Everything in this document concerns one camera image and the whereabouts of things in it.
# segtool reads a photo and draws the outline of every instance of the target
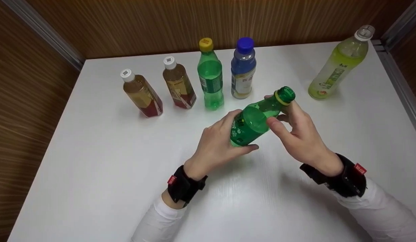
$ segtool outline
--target green bottle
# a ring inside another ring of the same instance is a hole
[[[223,69],[221,62],[214,53],[214,46],[210,38],[199,41],[201,58],[198,64],[199,80],[204,92],[205,107],[216,110],[224,104],[223,97]]]
[[[346,75],[360,64],[368,53],[368,41],[372,38],[373,26],[362,26],[332,51],[323,69],[309,85],[309,95],[317,100],[326,99],[335,92]]]
[[[289,87],[282,87],[274,95],[257,103],[251,103],[235,117],[231,129],[231,143],[235,147],[246,146],[269,130],[266,120],[276,117],[282,108],[296,97]]]

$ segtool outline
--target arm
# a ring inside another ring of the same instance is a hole
[[[266,122],[290,155],[325,176],[341,174],[341,160],[323,143],[311,117],[296,102],[284,112],[286,115],[268,118]],[[280,121],[288,122],[292,131]],[[333,193],[374,241],[416,241],[416,218],[411,211],[372,180],[367,179],[366,187],[362,197],[345,198]]]
[[[217,167],[259,148],[257,145],[246,147],[233,147],[231,145],[232,123],[234,117],[240,112],[239,109],[229,112],[220,121],[204,129],[196,152],[184,163],[183,169],[189,178],[198,181]],[[181,219],[186,210],[184,206],[184,201],[180,200],[175,203],[168,190],[165,190],[145,213],[131,241],[172,241],[180,228]]]
[[[371,179],[366,182],[361,198],[344,198],[335,192],[334,195],[374,241],[416,241],[416,218],[412,212]]]

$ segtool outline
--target green bottle cap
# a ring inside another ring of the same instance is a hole
[[[287,86],[275,91],[274,96],[277,98],[277,101],[284,105],[289,105],[296,98],[293,90]]]

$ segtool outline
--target red tag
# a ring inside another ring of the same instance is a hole
[[[356,163],[356,165],[354,165],[354,168],[362,175],[366,173],[366,169],[363,168],[363,166],[361,166],[359,163]]]
[[[172,185],[174,183],[175,179],[177,179],[177,178],[174,175],[172,175],[171,178],[169,178],[169,180],[168,180],[168,184]]]

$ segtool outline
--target white sleeve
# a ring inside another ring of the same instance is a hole
[[[169,242],[180,227],[187,208],[168,207],[162,198],[156,199],[145,213],[131,238],[132,242]]]
[[[344,198],[334,192],[338,202],[348,208],[374,241],[416,242],[416,217],[371,179],[358,196]]]

